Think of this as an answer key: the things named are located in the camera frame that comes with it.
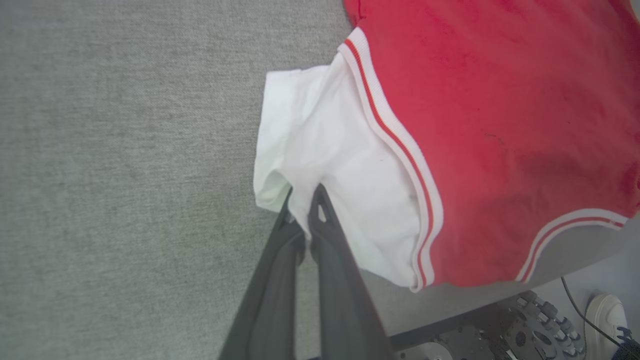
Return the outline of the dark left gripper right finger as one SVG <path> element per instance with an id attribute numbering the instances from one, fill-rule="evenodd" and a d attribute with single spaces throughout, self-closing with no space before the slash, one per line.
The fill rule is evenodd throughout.
<path id="1" fill-rule="evenodd" d="M 320 358 L 393 360 L 390 339 L 322 184 L 314 191 L 307 223 L 318 266 Z"/>

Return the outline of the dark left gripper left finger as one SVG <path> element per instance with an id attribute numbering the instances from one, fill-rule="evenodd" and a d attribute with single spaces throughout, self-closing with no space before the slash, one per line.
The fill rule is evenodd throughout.
<path id="1" fill-rule="evenodd" d="M 306 234 L 290 212 L 286 194 L 254 269 L 220 360 L 294 360 L 297 269 Z"/>

